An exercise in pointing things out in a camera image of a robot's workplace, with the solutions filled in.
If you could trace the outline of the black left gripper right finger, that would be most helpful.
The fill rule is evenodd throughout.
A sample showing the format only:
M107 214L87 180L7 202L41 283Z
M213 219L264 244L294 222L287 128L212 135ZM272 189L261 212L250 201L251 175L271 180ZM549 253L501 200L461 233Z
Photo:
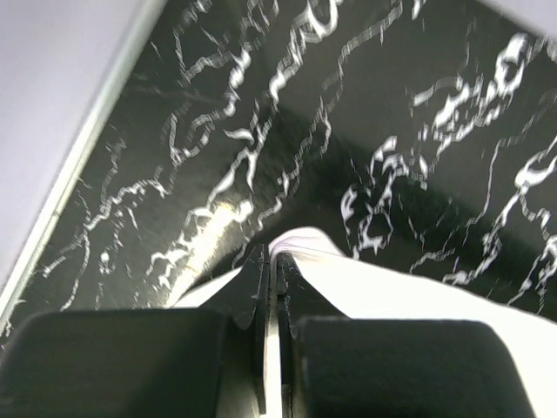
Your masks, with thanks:
M352 319L277 259L286 417L531 417L503 341L469 320Z

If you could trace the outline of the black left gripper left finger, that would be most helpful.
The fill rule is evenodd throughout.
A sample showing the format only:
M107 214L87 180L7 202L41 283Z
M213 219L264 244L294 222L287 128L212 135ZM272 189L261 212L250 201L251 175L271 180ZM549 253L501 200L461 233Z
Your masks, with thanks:
M266 250L191 308L28 319L1 361L4 417L258 417Z

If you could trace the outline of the white daisy print t-shirt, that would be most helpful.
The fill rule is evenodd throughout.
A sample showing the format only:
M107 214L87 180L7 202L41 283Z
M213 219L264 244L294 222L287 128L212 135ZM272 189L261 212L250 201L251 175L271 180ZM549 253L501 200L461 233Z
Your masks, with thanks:
M416 275L352 260L315 227L274 239L270 254L292 256L304 278L341 313L357 320L468 320L505 344L534 415L556 415L556 324Z

